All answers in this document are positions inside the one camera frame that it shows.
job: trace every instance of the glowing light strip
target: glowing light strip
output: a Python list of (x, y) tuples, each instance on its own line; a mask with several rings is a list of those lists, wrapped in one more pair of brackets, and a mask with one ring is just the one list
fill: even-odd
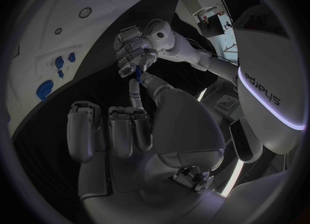
[(238, 76), (240, 78), (240, 81), (243, 83), (243, 85), (246, 87), (246, 89), (267, 109), (271, 112), (271, 114), (273, 114), (275, 117), (277, 117), (281, 122), (283, 122), (285, 125), (289, 126), (290, 128), (294, 129), (294, 130), (304, 130), (305, 129), (305, 125), (295, 125), (293, 123), (290, 123), (289, 121), (287, 121), (286, 119), (284, 119), (282, 116), (280, 116), (276, 111), (274, 111), (267, 103), (265, 103), (263, 101), (263, 99), (261, 99), (246, 83), (246, 81), (244, 80), (242, 74), (241, 74), (241, 69), (239, 67), (239, 71), (238, 71)]
[(227, 197), (228, 194), (231, 192), (231, 190), (233, 189), (233, 186), (235, 185), (235, 183), (236, 183), (236, 181), (240, 175), (242, 167), (243, 167), (243, 162), (241, 160), (238, 160), (233, 174), (231, 175), (227, 185), (225, 186), (223, 192), (221, 193), (222, 196)]
[(203, 91), (201, 92), (201, 94), (199, 95), (199, 98), (198, 98), (198, 101), (199, 101), (199, 102), (202, 100), (202, 98), (203, 98), (203, 96), (204, 96), (206, 90), (207, 90), (207, 89), (203, 90)]

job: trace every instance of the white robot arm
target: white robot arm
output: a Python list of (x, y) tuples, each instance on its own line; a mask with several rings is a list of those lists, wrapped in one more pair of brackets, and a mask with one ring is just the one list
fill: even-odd
[(238, 66), (212, 57), (206, 50), (193, 48), (186, 38), (172, 31), (166, 21), (154, 26), (152, 32), (143, 37), (137, 27), (120, 33), (115, 39), (114, 49), (121, 77), (134, 72), (136, 66), (146, 71), (160, 57), (175, 62), (186, 61), (196, 69), (208, 70), (237, 85)]

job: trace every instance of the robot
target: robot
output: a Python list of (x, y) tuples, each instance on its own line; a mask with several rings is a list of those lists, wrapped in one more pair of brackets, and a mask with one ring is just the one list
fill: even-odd
[[(262, 112), (268, 112), (269, 121), (275, 122), (283, 135), (296, 137), (302, 130), (301, 125), (285, 123), (262, 95), (258, 96), (262, 88), (269, 96), (266, 85), (257, 86), (257, 92), (246, 83), (258, 80), (252, 74), (206, 50), (196, 50), (167, 22), (157, 24), (144, 36), (138, 27), (122, 30), (114, 49), (119, 75), (136, 74), (129, 83), (132, 106), (109, 108), (108, 134), (98, 105), (75, 102), (68, 115), (69, 152), (82, 164), (79, 196), (95, 223), (213, 223), (225, 203), (226, 198), (211, 187), (210, 175), (224, 158), (221, 130), (197, 99), (147, 72), (158, 57), (186, 61), (235, 85), (245, 117), (234, 122), (230, 132), (237, 156), (245, 163), (259, 159), (263, 145), (283, 154), (298, 143), (265, 139), (272, 131), (261, 135), (255, 127), (255, 122), (265, 117), (258, 116), (255, 122), (249, 117), (249, 104), (262, 105), (266, 108)], [(158, 107), (153, 125), (141, 103), (140, 84)], [(271, 97), (276, 106), (281, 102), (278, 96), (274, 93)]]

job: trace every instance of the black circle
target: black circle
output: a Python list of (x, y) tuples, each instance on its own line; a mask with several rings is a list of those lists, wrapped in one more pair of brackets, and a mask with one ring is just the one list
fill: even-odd
[(62, 32), (62, 29), (61, 29), (61, 28), (58, 28), (58, 29), (55, 31), (55, 34), (56, 34), (56, 35), (59, 35), (61, 32)]
[(157, 36), (160, 37), (160, 38), (163, 38), (163, 37), (164, 37), (164, 34), (162, 34), (161, 32), (158, 32), (158, 33), (157, 33)]
[(91, 8), (86, 7), (82, 11), (80, 11), (79, 17), (81, 19), (84, 19), (84, 18), (88, 17), (90, 14), (91, 14)]

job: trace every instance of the small blue object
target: small blue object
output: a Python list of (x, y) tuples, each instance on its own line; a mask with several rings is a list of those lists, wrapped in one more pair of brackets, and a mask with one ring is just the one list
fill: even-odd
[(136, 78), (137, 78), (138, 83), (141, 83), (141, 80), (140, 80), (141, 74), (142, 73), (141, 73), (140, 67), (137, 65), (137, 67), (136, 67)]
[(59, 70), (57, 73), (58, 73), (59, 78), (64, 78), (65, 75), (62, 72), (62, 70)]
[(75, 62), (75, 54), (74, 53), (71, 53), (70, 55), (69, 55), (69, 58), (68, 58), (68, 60), (70, 61), (70, 62)]
[(52, 92), (53, 86), (54, 83), (52, 81), (45, 81), (44, 83), (42, 83), (38, 87), (36, 92), (39, 99), (41, 99), (43, 102), (46, 102), (46, 97)]
[(56, 68), (57, 68), (57, 69), (60, 69), (60, 68), (63, 67), (63, 65), (64, 65), (64, 60), (63, 60), (63, 58), (62, 58), (61, 56), (59, 56), (59, 57), (56, 59), (55, 65), (56, 65)]

